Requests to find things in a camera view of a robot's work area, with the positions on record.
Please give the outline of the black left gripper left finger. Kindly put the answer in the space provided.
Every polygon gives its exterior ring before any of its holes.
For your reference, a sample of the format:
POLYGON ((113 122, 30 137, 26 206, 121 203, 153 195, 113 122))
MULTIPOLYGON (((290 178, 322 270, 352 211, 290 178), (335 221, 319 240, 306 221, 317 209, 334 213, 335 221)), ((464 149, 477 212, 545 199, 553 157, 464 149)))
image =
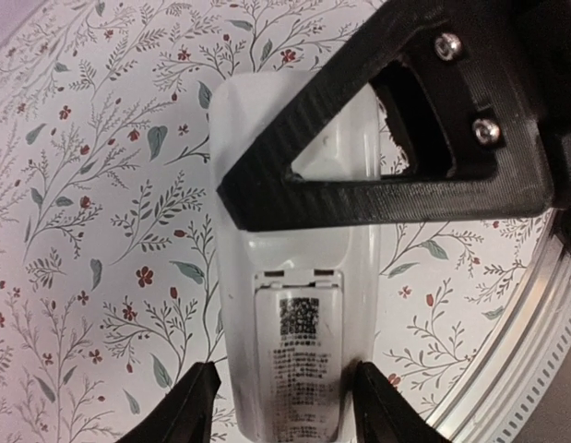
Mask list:
POLYGON ((194 363, 123 443, 207 443, 220 376, 212 362, 194 363))

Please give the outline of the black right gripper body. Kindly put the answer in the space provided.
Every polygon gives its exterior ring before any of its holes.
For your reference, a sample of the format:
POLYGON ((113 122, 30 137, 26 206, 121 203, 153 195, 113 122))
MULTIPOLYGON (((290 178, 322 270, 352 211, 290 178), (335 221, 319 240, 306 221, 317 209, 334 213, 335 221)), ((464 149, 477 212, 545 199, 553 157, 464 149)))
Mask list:
POLYGON ((496 18, 507 38, 498 111, 508 147, 496 213, 558 209, 554 232, 571 256, 571 1, 499 1, 496 18))

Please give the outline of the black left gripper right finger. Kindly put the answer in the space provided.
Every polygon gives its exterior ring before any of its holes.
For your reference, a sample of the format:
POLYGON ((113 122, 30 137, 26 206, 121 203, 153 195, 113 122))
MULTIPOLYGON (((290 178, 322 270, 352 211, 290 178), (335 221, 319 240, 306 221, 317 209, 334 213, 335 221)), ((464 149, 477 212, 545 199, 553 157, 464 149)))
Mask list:
POLYGON ((360 443, 442 443, 372 362, 356 366, 352 382, 356 437, 360 443))

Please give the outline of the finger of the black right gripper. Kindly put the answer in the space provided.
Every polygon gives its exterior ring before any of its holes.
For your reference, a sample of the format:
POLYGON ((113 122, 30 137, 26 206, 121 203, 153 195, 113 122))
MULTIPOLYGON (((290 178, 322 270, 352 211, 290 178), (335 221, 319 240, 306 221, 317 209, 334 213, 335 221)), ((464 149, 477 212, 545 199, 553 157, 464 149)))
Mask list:
POLYGON ((220 211, 247 232, 533 216, 555 185, 504 1, 388 1, 313 74, 215 93, 220 211))

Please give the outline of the white battery cover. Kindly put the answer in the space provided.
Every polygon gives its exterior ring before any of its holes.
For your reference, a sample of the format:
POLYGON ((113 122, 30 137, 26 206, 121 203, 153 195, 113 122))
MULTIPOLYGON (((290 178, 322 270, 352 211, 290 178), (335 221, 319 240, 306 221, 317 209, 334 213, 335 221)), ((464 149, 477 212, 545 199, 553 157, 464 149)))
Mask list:
POLYGON ((260 441, 336 440, 342 302, 342 276, 334 270, 263 275, 255 292, 260 441))

